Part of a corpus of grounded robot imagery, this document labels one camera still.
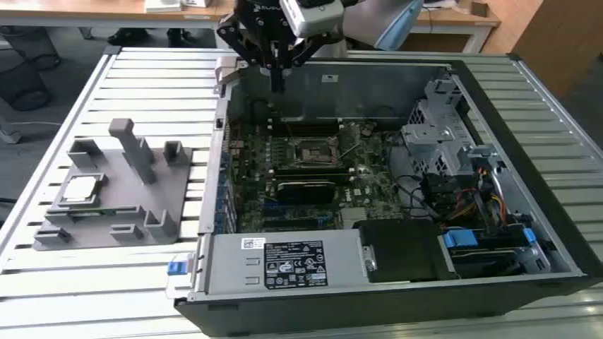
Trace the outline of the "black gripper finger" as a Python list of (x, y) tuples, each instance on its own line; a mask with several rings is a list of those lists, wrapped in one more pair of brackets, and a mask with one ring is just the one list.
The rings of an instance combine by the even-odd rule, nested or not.
[(259, 66), (270, 78), (271, 91), (278, 93), (278, 57), (273, 42), (257, 42), (235, 14), (225, 18), (217, 33), (251, 66)]
[(325, 46), (330, 46), (342, 41), (342, 36), (334, 32), (325, 32), (309, 38), (303, 38), (302, 42), (295, 42), (295, 36), (289, 35), (278, 41), (278, 92), (286, 90), (285, 73), (310, 60), (313, 55)]

